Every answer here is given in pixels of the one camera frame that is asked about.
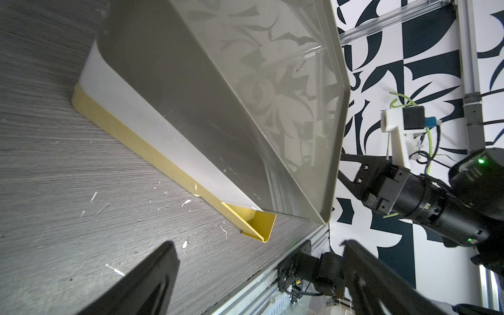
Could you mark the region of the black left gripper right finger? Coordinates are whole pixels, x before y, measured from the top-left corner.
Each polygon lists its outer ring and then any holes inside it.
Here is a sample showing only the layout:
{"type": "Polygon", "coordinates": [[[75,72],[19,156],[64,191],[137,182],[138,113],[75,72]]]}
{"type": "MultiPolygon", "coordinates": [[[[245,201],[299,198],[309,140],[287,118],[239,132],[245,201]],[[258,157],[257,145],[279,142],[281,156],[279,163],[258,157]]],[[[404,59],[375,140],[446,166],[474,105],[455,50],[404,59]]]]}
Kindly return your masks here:
{"type": "Polygon", "coordinates": [[[357,241],[342,246],[342,272],[355,313],[444,314],[357,241]]]}

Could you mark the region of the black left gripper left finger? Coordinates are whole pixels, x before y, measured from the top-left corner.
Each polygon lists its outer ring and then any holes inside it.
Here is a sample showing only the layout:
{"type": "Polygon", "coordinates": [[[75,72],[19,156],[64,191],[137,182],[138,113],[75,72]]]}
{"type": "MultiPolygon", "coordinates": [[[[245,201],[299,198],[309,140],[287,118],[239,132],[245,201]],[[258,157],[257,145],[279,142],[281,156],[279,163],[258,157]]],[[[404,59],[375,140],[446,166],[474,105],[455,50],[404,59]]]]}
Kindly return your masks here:
{"type": "Polygon", "coordinates": [[[166,314],[180,261],[166,241],[80,314],[166,314]]]}

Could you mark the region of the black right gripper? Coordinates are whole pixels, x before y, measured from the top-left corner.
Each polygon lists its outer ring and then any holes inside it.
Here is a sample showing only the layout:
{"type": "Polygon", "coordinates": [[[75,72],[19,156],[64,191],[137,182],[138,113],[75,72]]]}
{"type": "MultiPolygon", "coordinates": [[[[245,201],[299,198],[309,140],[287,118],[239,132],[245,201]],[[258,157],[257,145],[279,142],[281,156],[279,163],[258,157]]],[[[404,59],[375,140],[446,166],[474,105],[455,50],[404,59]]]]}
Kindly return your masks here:
{"type": "Polygon", "coordinates": [[[339,170],[337,178],[367,208],[403,219],[436,232],[445,246],[478,246],[490,237],[490,220],[464,205],[430,177],[413,175],[379,156],[341,154],[343,162],[358,164],[355,175],[339,170]]]}

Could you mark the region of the yellow bottom drawer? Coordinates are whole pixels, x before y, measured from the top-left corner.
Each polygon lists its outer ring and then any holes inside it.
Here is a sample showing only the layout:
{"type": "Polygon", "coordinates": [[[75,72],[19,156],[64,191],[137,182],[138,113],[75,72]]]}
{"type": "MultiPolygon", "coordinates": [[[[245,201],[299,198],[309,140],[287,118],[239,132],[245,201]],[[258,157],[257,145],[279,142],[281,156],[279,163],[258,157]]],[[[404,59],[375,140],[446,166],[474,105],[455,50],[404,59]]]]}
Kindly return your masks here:
{"type": "Polygon", "coordinates": [[[254,238],[262,243],[270,240],[277,216],[264,211],[257,211],[245,207],[221,202],[217,211],[240,229],[245,236],[254,238]]]}

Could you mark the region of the three-drawer storage box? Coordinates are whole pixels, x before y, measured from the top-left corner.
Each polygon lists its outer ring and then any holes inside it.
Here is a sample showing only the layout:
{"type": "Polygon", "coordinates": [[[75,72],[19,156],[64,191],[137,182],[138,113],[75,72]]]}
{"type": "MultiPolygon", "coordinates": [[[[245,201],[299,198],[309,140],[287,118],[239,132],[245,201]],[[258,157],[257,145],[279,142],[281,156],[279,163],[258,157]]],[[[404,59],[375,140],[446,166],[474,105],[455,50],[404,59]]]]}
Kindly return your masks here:
{"type": "Polygon", "coordinates": [[[108,1],[72,103],[194,194],[327,224],[349,94],[329,1],[108,1]]]}

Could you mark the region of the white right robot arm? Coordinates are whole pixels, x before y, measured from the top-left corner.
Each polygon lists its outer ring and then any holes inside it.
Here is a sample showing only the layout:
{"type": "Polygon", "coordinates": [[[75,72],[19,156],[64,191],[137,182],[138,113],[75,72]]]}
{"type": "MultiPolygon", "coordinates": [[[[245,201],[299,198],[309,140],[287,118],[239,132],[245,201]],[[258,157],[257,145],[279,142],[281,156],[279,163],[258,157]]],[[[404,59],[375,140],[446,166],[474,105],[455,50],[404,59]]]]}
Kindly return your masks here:
{"type": "MultiPolygon", "coordinates": [[[[475,247],[475,265],[503,274],[503,150],[473,152],[453,165],[448,182],[410,170],[384,157],[342,155],[358,162],[354,179],[339,180],[365,207],[405,219],[442,236],[448,248],[475,247]]],[[[305,242],[277,268],[278,289],[298,298],[297,283],[314,286],[312,295],[341,299],[350,293],[357,314],[441,314],[399,275],[355,240],[343,243],[342,255],[312,256],[305,242]]]]}

